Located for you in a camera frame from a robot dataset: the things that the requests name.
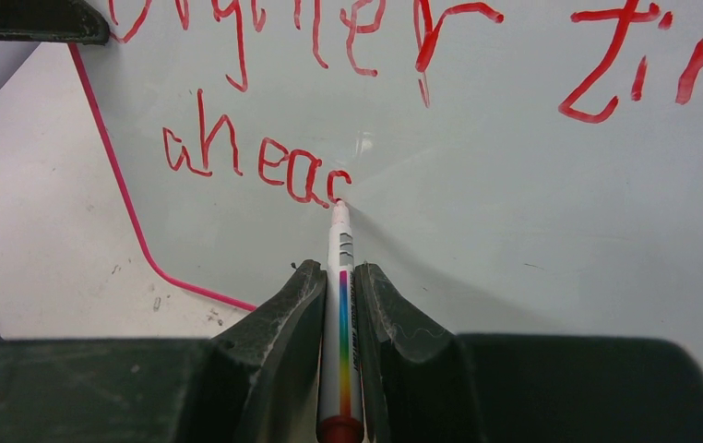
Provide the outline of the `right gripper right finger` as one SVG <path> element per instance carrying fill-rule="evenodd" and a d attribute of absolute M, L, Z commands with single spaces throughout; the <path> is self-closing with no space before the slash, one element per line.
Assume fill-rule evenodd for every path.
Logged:
<path fill-rule="evenodd" d="M 373 442 L 703 442 L 703 372 L 671 342 L 456 335 L 375 264 L 354 291 Z"/>

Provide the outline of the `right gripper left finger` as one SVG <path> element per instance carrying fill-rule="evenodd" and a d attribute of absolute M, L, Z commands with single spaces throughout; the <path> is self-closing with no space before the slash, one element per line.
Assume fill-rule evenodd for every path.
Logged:
<path fill-rule="evenodd" d="M 0 341 L 0 442 L 312 442 L 327 274 L 208 339 Z"/>

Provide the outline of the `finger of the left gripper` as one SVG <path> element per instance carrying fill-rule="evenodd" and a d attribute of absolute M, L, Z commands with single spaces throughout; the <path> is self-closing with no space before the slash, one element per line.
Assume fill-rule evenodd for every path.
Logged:
<path fill-rule="evenodd" d="M 0 42 L 104 45 L 105 18 L 80 0 L 0 0 Z"/>

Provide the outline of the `white whiteboard marker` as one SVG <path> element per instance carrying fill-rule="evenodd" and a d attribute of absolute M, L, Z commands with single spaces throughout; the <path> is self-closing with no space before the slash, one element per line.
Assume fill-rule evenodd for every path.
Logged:
<path fill-rule="evenodd" d="M 316 418 L 319 442 L 361 442 L 364 438 L 357 324 L 351 216 L 340 200 L 332 210 L 328 235 Z"/>

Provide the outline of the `pink framed whiteboard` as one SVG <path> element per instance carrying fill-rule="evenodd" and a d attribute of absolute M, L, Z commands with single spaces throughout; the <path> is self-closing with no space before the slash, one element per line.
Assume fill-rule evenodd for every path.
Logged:
<path fill-rule="evenodd" d="M 97 1 L 70 48 L 141 250 L 251 309 L 357 262 L 453 331 L 703 365 L 703 1 Z"/>

